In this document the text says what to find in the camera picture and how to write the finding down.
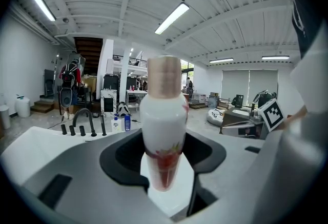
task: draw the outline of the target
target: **white column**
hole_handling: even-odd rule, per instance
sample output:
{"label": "white column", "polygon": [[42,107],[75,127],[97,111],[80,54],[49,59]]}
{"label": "white column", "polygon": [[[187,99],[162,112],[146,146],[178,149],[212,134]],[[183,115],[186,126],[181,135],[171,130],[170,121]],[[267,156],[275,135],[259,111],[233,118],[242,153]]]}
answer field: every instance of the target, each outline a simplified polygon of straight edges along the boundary
{"label": "white column", "polygon": [[131,52],[132,44],[126,42],[123,62],[122,62],[122,70],[121,70],[121,82],[119,84],[119,101],[125,102],[125,97],[127,93],[127,76],[128,76],[128,69],[129,69],[129,58]]}
{"label": "white column", "polygon": [[114,40],[104,39],[100,53],[97,74],[96,98],[100,99],[100,91],[103,89],[104,75],[106,74],[106,67],[108,59],[113,59]]}

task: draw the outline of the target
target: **white ceiling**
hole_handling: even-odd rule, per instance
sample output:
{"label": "white ceiling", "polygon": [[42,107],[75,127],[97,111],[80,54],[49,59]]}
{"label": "white ceiling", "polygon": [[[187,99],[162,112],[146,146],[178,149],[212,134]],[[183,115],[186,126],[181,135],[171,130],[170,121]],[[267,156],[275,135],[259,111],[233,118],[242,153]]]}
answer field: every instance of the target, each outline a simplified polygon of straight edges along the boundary
{"label": "white ceiling", "polygon": [[276,54],[290,55],[293,64],[300,59],[292,0],[185,0],[190,10],[162,35],[155,34],[181,1],[45,0],[57,18],[53,23],[33,0],[17,0],[54,37],[64,35],[68,42],[74,36],[108,37],[120,41],[114,52],[122,52],[121,41],[128,40],[136,47],[132,57],[151,48],[200,66],[226,57],[236,63],[261,62],[263,55]]}

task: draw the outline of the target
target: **faucet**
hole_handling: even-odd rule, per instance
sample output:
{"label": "faucet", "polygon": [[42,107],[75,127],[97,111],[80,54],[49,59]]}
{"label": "faucet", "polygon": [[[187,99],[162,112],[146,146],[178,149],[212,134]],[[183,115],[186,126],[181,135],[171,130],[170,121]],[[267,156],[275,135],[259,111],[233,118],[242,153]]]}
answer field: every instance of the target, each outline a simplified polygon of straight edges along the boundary
{"label": "faucet", "polygon": [[78,116],[81,115],[84,112],[86,112],[89,115],[89,122],[90,122],[90,127],[91,127],[91,136],[96,136],[97,134],[96,134],[96,132],[94,131],[94,128],[93,128],[92,113],[87,108],[82,108],[82,109],[80,109],[76,112],[76,114],[74,115],[74,118],[73,118],[73,127],[76,127],[76,121],[77,121]]}

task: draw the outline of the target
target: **black backpack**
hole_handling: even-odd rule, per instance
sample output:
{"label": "black backpack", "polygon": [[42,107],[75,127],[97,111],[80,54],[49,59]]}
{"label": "black backpack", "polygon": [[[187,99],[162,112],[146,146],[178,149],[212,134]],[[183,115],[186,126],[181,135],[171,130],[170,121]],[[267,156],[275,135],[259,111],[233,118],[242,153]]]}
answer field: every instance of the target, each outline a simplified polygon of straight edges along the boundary
{"label": "black backpack", "polygon": [[70,65],[66,65],[65,71],[61,74],[61,86],[62,88],[73,88],[75,85],[75,71],[77,70],[77,66],[73,66],[70,68]]}

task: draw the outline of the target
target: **ceiling light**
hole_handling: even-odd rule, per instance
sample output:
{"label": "ceiling light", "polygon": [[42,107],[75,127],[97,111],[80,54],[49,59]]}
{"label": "ceiling light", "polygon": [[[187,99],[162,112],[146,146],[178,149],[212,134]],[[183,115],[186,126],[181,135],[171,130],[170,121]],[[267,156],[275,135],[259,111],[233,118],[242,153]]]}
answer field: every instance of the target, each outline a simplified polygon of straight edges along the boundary
{"label": "ceiling light", "polygon": [[288,60],[288,55],[262,56],[262,60]]}
{"label": "ceiling light", "polygon": [[35,0],[35,2],[37,3],[37,5],[39,5],[42,12],[47,16],[47,18],[50,21],[52,21],[52,22],[56,21],[55,16],[52,14],[52,12],[48,8],[48,6],[46,5],[44,0]]}
{"label": "ceiling light", "polygon": [[218,60],[212,60],[212,61],[210,61],[210,63],[214,64],[214,63],[221,63],[221,62],[230,62],[233,60],[234,60],[233,58],[218,59]]}
{"label": "ceiling light", "polygon": [[167,27],[174,23],[180,16],[189,10],[189,6],[186,3],[181,3],[166,19],[165,21],[157,28],[155,31],[156,34],[162,34]]}

